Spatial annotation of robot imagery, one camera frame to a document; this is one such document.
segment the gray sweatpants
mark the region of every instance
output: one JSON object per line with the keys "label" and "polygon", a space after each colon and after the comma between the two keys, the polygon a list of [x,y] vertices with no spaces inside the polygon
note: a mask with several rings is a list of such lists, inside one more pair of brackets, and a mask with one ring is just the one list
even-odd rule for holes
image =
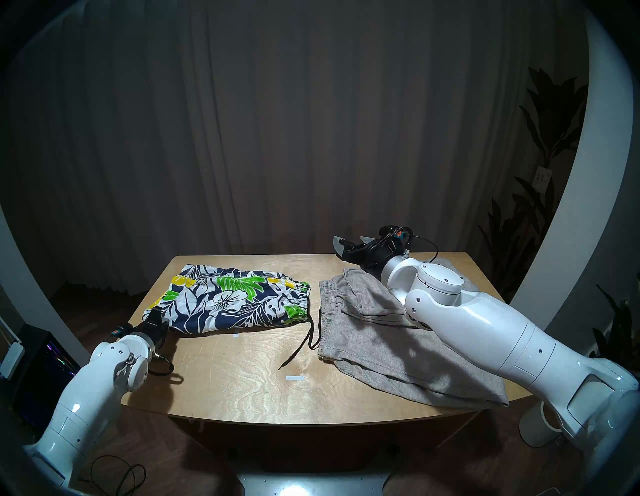
{"label": "gray sweatpants", "polygon": [[[455,270],[448,260],[438,262]],[[370,274],[345,269],[321,281],[320,300],[318,356],[344,374],[433,406],[482,409],[509,404],[500,377],[466,361],[435,332],[414,327],[403,306]]]}

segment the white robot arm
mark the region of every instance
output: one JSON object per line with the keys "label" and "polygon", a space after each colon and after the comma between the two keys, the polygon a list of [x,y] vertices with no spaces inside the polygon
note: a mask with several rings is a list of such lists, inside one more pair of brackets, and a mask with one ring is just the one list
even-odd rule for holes
{"label": "white robot arm", "polygon": [[638,382],[624,368],[576,353],[493,296],[464,291],[462,277],[450,269],[407,258],[412,235],[402,246],[402,231],[410,229],[384,227],[381,239],[361,245],[336,237],[334,248],[379,278],[417,326],[544,400],[577,447],[594,448],[640,406]]}
{"label": "white robot arm", "polygon": [[90,450],[118,417],[120,400],[145,381],[148,364],[166,338],[159,311],[118,342],[100,343],[65,387],[40,440],[27,454],[55,484],[68,488]]}

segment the floor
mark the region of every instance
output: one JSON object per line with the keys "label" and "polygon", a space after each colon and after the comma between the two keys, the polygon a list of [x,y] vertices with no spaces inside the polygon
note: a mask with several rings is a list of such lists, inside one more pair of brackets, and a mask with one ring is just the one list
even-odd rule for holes
{"label": "floor", "polygon": [[[51,298],[51,303],[92,351],[117,325],[127,322],[142,297],[65,285]],[[563,438],[542,448],[530,448],[518,434],[520,416],[535,402],[530,397],[513,402],[509,408],[481,412],[437,450],[421,449],[419,440],[403,444],[398,455],[400,468],[389,477],[385,496],[535,496],[551,487],[561,492],[573,489],[580,474],[582,454]],[[235,429],[234,435],[239,438],[252,437],[251,427],[246,431],[237,426]],[[312,451],[314,442],[311,435],[302,438],[300,451]],[[344,452],[349,446],[341,446],[337,440],[335,449]],[[227,468],[223,454],[198,445],[162,415],[123,407],[120,418],[94,453],[101,454],[117,455],[131,464],[145,466],[147,479],[136,496],[243,492]],[[96,482],[114,494],[124,471],[121,461],[101,459],[93,474]],[[76,488],[92,492],[85,483],[78,483]]]}

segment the gray curtain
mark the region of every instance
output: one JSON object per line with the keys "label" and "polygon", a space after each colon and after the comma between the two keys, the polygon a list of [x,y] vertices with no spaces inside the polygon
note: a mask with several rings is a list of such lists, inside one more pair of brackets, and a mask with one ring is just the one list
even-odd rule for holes
{"label": "gray curtain", "polygon": [[534,167],[518,104],[554,22],[508,0],[76,4],[4,78],[3,209],[37,279],[131,293],[178,254],[328,253],[388,223],[479,256],[491,197]]}

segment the wooden table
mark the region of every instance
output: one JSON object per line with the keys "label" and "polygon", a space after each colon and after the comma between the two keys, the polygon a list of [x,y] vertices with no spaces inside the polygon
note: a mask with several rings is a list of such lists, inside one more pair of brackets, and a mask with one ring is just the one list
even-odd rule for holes
{"label": "wooden table", "polygon": [[[432,253],[414,253],[425,260]],[[480,291],[500,298],[474,261],[462,252],[441,253]],[[172,276],[186,264],[285,273],[311,285],[311,313],[320,307],[318,282],[353,267],[335,255],[194,255],[174,258],[147,293],[131,320],[140,323],[144,310],[169,288]],[[320,361],[306,345],[286,367],[278,367],[298,347],[308,323],[253,332],[222,331],[206,337],[170,333],[160,350],[175,365],[169,377],[149,376],[122,403],[148,412],[240,424],[353,425],[427,419],[468,410],[438,408],[377,391]],[[304,380],[286,380],[304,376]],[[529,393],[505,381],[509,400]]]}

